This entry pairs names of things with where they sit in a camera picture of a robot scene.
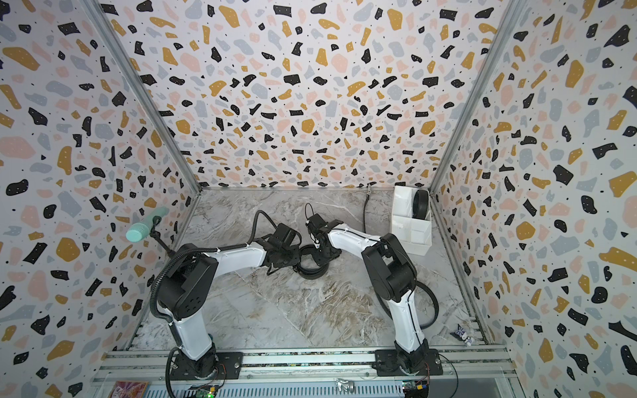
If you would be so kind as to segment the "black belt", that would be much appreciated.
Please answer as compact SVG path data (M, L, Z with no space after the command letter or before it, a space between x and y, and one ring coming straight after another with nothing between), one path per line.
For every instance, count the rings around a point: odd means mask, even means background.
M363 204L363 231L366 232L367 231L367 206L368 206L368 202L370 201L370 197L371 197L371 187L368 187L368 191L366 193L366 199L365 202ZM435 293L423 282L421 282L420 280L418 280L416 282L416 287L419 288L420 290L422 290L424 293L426 293L429 296L429 299L432 302L432 306L434 309L434 315L433 317L428 320L425 323L421 323L420 324L420 328L421 330L426 330L428 328L430 328L431 326L433 326L436 321L438 320L439 314L440 314L440 304L438 299L436 298ZM381 305L383 311L385 312L385 314L391 318L391 311L388 308L388 306L386 305L385 301L379 296L376 295L378 303Z
M319 249L304 245L300 248L300 262L293 266L293 270L303 279L317 280L327 273L329 263L330 259L324 257Z
M412 202L412 217L417 220L426 220L430 212L430 194L427 190L415 191Z

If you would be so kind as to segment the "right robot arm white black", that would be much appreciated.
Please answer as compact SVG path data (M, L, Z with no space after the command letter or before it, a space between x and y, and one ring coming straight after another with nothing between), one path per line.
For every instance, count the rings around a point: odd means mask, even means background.
M387 307L395 328L397 366L407 375L426 369L431 353L416 313L414 293L419 287L416 267L398 238L389 233L369 235L353 230L339 220L327 222L319 214L305 225L312 243L301 248L318 267L305 270L309 279L325 274L332 260L346 251L360 258L375 294Z

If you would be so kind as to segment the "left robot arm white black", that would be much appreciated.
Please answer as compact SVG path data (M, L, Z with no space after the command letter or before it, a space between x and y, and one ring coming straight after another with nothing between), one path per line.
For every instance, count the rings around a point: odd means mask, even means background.
M301 243L300 233L258 210L248 242L217 248L185 244L169 255L152 285L149 308L169 325L176 343L177 358L168 363L170 376L183 371L204 380L219 372L215 343L202 315L214 279L248 268L296 266Z

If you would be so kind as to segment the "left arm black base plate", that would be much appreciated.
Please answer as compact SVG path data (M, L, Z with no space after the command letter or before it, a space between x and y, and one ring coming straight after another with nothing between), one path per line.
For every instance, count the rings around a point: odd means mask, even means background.
M178 352L172 360L172 381L236 380L242 369L243 353L207 353L194 361Z

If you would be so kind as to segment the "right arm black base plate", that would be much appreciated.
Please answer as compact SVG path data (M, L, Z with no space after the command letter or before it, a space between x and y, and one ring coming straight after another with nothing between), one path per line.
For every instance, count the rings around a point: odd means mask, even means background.
M374 352L372 368L378 376L441 376L443 369L440 355L432 348L418 349L412 353L401 348L378 349Z

